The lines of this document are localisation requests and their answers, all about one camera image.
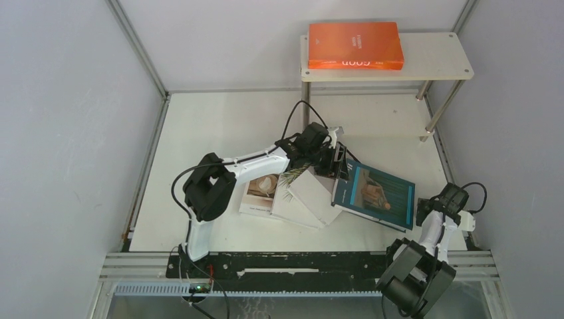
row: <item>book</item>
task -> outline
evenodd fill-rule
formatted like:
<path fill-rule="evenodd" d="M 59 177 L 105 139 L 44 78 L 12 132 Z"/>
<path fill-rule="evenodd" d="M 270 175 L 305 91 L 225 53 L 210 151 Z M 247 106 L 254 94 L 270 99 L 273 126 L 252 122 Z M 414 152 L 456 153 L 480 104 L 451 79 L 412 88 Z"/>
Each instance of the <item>book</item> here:
<path fill-rule="evenodd" d="M 241 198 L 239 212 L 260 217 L 270 217 L 278 179 L 278 174 L 271 174 L 253 179 L 247 183 Z"/>
<path fill-rule="evenodd" d="M 280 175 L 272 205 L 272 216 L 308 228 L 321 229 L 325 227 L 325 224 L 317 219 L 301 201 L 295 199 L 288 190 L 294 179 L 301 173 L 300 169 L 296 169 Z"/>
<path fill-rule="evenodd" d="M 331 205 L 335 180 L 317 176 L 310 167 L 288 187 L 294 199 L 300 201 L 323 224 L 331 224 L 341 210 Z"/>
<path fill-rule="evenodd" d="M 335 183 L 332 205 L 384 226 L 413 229 L 415 184 L 347 159 L 349 180 Z"/>
<path fill-rule="evenodd" d="M 309 25 L 308 67 L 401 70 L 404 55 L 395 22 Z"/>

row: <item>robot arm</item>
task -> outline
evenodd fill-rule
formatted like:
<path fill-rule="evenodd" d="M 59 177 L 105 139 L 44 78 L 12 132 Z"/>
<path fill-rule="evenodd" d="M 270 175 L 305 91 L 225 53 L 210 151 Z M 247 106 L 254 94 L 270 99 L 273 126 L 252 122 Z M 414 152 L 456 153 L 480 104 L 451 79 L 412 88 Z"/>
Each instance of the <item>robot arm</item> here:
<path fill-rule="evenodd" d="M 346 177 L 348 171 L 341 171 L 338 163 L 345 160 L 345 156 L 338 156 L 344 151 L 336 147 L 342 132 L 342 128 L 326 129 L 312 123 L 303 133 L 279 140 L 260 152 L 240 158 L 221 159 L 215 153 L 204 156 L 182 187 L 192 218 L 187 238 L 189 257 L 197 261 L 208 254 L 213 220 L 227 209 L 235 186 L 305 163 L 320 175 Z"/>
<path fill-rule="evenodd" d="M 305 163 L 320 175 L 348 178 L 348 170 L 342 169 L 346 148 L 337 147 L 342 132 L 312 123 L 302 134 L 242 158 L 204 156 L 182 188 L 192 218 L 186 247 L 190 259 L 197 261 L 209 253 L 213 220 L 227 208 L 236 185 Z M 376 289 L 403 315 L 423 318 L 453 281 L 456 271 L 448 265 L 448 241 L 457 229 L 473 231 L 475 227 L 472 215 L 462 211 L 467 200 L 464 189 L 447 184 L 441 194 L 418 204 L 416 223 L 423 228 L 419 243 L 398 239 L 388 248 L 390 262 Z"/>
<path fill-rule="evenodd" d="M 448 242 L 457 229 L 473 231 L 472 214 L 462 211 L 468 192 L 448 183 L 441 193 L 420 200 L 416 224 L 423 228 L 418 243 L 396 240 L 386 256 L 391 260 L 376 289 L 395 303 L 400 313 L 423 318 L 454 280 L 448 265 Z"/>

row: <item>book spine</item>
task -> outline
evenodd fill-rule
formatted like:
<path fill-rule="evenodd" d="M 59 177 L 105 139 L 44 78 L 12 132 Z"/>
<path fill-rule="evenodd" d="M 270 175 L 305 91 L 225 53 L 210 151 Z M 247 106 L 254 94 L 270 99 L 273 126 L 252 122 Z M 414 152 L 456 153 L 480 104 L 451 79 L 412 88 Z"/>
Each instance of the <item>book spine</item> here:
<path fill-rule="evenodd" d="M 401 70 L 402 61 L 344 61 L 344 60 L 310 60 L 308 68 L 316 69 L 369 69 L 369 70 Z"/>

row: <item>white wall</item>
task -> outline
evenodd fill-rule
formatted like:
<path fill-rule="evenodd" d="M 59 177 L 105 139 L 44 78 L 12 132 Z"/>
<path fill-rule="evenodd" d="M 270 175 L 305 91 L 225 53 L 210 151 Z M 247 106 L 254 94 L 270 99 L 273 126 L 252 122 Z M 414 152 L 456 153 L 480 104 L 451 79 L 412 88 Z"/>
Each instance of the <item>white wall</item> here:
<path fill-rule="evenodd" d="M 160 97 L 102 0 L 0 4 L 0 318 L 84 318 Z"/>
<path fill-rule="evenodd" d="M 309 23 L 450 31 L 466 0 L 122 0 L 168 90 L 296 88 Z"/>
<path fill-rule="evenodd" d="M 562 0 L 481 1 L 460 37 L 476 75 L 440 122 L 458 183 L 488 187 L 477 236 L 517 318 L 563 313 L 562 16 Z"/>

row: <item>wire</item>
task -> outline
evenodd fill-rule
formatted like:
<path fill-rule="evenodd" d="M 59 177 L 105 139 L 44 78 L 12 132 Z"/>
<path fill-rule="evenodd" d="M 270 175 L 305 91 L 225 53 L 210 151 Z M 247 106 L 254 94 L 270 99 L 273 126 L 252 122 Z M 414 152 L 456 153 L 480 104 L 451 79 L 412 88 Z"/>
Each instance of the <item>wire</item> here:
<path fill-rule="evenodd" d="M 388 316 L 386 315 L 386 309 L 384 308 L 384 294 L 382 294 L 382 316 L 384 317 L 384 319 L 388 319 Z"/>
<path fill-rule="evenodd" d="M 290 120 L 292 119 L 292 115 L 294 115 L 294 112 L 296 111 L 296 108 L 300 105 L 300 104 L 305 104 L 307 105 L 314 113 L 315 115 L 319 118 L 319 120 L 321 121 L 321 123 L 323 123 L 323 126 L 325 128 L 327 127 L 327 124 L 325 124 L 325 121 L 321 118 L 321 116 L 319 115 L 319 113 L 317 113 L 317 111 L 313 108 L 313 106 L 311 106 L 311 104 L 309 104 L 308 102 L 304 101 L 304 100 L 300 100 L 298 101 L 294 107 L 292 108 L 292 112 L 290 112 L 290 115 L 288 116 L 288 120 L 286 120 L 286 125 L 284 125 L 284 130 L 282 131 L 282 137 L 280 138 L 280 140 L 284 140 L 284 137 L 286 136 L 286 131 L 288 130 L 288 125 L 290 125 Z M 276 145 L 276 147 L 274 147 L 272 150 L 269 151 L 269 154 L 271 152 L 274 152 L 275 150 L 278 150 L 278 145 Z"/>
<path fill-rule="evenodd" d="M 476 211 L 468 211 L 468 213 L 471 213 L 473 215 L 473 214 L 476 214 L 476 213 L 479 213 L 480 211 L 482 211 L 482 209 L 484 209 L 484 206 L 486 206 L 486 201 L 488 200 L 488 190 L 486 189 L 486 187 L 482 183 L 479 183 L 477 181 L 473 181 L 471 183 L 468 183 L 468 184 L 462 186 L 462 189 L 465 189 L 465 188 L 467 188 L 468 186 L 471 186 L 471 185 L 478 185 L 484 190 L 484 201 L 482 201 L 482 206 L 480 206 L 480 208 Z"/>
<path fill-rule="evenodd" d="M 290 124 L 290 120 L 292 119 L 292 115 L 294 115 L 294 112 L 296 111 L 296 108 L 301 104 L 304 103 L 305 105 L 307 105 L 314 113 L 315 115 L 317 115 L 317 117 L 319 118 L 319 120 L 323 123 L 323 126 L 325 128 L 327 128 L 327 125 L 325 124 L 325 121 L 321 118 L 321 116 L 319 116 L 319 113 L 317 113 L 317 111 L 313 108 L 313 106 L 311 106 L 311 104 L 309 104 L 308 102 L 304 101 L 304 100 L 300 100 L 298 101 L 294 107 L 292 108 L 292 112 L 290 112 L 290 115 L 288 116 L 288 119 L 286 120 L 286 125 L 284 126 L 284 131 L 282 131 L 282 138 L 280 138 L 280 140 L 284 140 L 285 136 L 286 136 L 286 131 L 288 130 L 288 125 Z M 296 137 L 299 134 L 294 134 L 292 135 L 290 138 Z M 269 150 L 267 152 L 267 154 L 270 154 L 272 152 L 274 152 L 275 150 L 278 149 L 279 146 L 275 146 L 272 150 Z M 265 154 L 257 154 L 248 158 L 244 158 L 241 159 L 239 161 L 237 161 L 238 163 L 244 163 L 246 161 L 250 161 L 250 160 L 254 160 L 255 158 L 260 158 L 262 156 L 265 156 Z M 185 211 L 188 214 L 188 217 L 190 218 L 190 220 L 188 221 L 188 236 L 186 238 L 188 238 L 190 236 L 190 226 L 192 225 L 192 213 L 186 208 L 184 207 L 184 205 L 182 205 L 180 203 L 180 201 L 178 200 L 178 198 L 176 198 L 176 194 L 174 193 L 174 189 L 176 188 L 176 183 L 178 182 L 179 179 L 182 178 L 182 176 L 186 175 L 187 173 L 198 169 L 198 168 L 202 168 L 202 167 L 212 167 L 212 166 L 227 166 L 227 165 L 233 165 L 235 164 L 234 161 L 231 162 L 223 162 L 223 163 L 207 163 L 207 164 L 201 164 L 201 165 L 196 165 L 196 166 L 192 166 L 191 168 L 185 169 L 182 173 L 178 174 L 178 176 L 176 176 L 176 178 L 172 181 L 172 185 L 170 186 L 170 193 L 172 195 L 172 199 L 174 200 L 174 202 L 176 203 L 176 205 L 178 205 L 180 208 L 182 208 L 183 211 Z"/>
<path fill-rule="evenodd" d="M 210 274 L 208 274 L 207 272 L 203 271 L 200 267 L 196 266 L 196 264 L 194 264 L 194 262 L 192 261 L 192 259 L 190 259 L 190 257 L 188 256 L 188 253 L 185 252 L 182 249 L 182 244 L 178 245 L 178 256 L 180 257 L 180 260 L 182 259 L 186 259 L 187 261 L 190 261 L 190 263 L 192 264 L 192 266 L 194 266 L 194 268 L 198 269 L 202 274 L 206 275 L 209 279 L 213 280 L 214 284 L 217 284 L 219 286 L 219 289 L 221 289 L 221 292 L 223 293 L 223 297 L 225 298 L 225 305 L 227 306 L 227 319 L 229 319 L 229 315 L 231 312 L 231 309 L 229 307 L 229 297 L 227 297 L 227 293 L 225 292 L 225 289 L 223 289 L 223 286 Z"/>
<path fill-rule="evenodd" d="M 208 314 L 204 309 L 200 308 L 197 304 L 191 302 L 190 306 L 192 306 L 192 308 L 196 309 L 197 311 L 201 312 L 204 316 L 208 317 L 209 319 L 215 319 L 211 314 Z"/>

